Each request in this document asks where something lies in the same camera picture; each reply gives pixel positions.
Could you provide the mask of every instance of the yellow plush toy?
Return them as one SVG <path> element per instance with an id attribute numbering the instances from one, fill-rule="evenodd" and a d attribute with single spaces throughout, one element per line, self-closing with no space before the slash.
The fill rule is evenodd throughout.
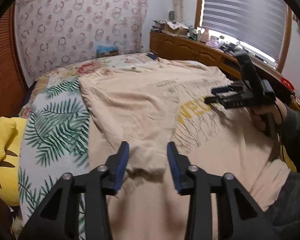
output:
<path id="1" fill-rule="evenodd" d="M 9 206 L 19 206 L 19 153 L 26 121 L 0 117 L 0 198 Z"/>

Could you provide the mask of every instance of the hand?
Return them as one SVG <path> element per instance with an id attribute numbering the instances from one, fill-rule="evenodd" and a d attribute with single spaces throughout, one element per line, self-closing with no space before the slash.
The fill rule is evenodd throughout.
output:
<path id="1" fill-rule="evenodd" d="M 276 103 L 277 103 L 278 107 L 280 108 L 280 111 L 282 113 L 282 117 L 284 120 L 287 117 L 287 107 L 278 98 L 276 99 Z M 282 123 L 280 112 L 275 105 L 252 107 L 252 108 L 247 108 L 247 110 L 250 113 L 250 117 L 252 119 L 254 126 L 259 131 L 264 131 L 266 129 L 266 124 L 263 122 L 263 120 L 260 117 L 263 114 L 273 114 L 275 123 L 276 124 Z"/>

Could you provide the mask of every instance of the wooden headboard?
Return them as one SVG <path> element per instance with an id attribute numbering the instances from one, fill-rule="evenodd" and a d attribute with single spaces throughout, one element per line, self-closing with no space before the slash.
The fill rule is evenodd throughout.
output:
<path id="1" fill-rule="evenodd" d="M 0 117 L 18 116 L 25 92 L 25 83 L 15 53 L 11 6 L 0 19 Z M 8 215 L 9 209 L 0 199 L 0 223 L 6 230 L 12 222 L 7 220 Z"/>

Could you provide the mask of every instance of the gray pants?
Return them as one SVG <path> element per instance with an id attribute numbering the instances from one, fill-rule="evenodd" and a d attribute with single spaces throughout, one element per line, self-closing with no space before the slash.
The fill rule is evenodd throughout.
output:
<path id="1" fill-rule="evenodd" d="M 281 239 L 300 239 L 300 173 L 290 173 L 278 200 L 265 214 Z"/>

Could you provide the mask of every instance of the dark gray sleeve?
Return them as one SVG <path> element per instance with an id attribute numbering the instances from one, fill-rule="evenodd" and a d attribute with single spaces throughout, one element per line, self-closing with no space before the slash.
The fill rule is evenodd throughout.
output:
<path id="1" fill-rule="evenodd" d="M 287 111 L 287 117 L 279 127 L 279 134 L 289 158 L 300 172 L 300 113 L 289 107 Z"/>

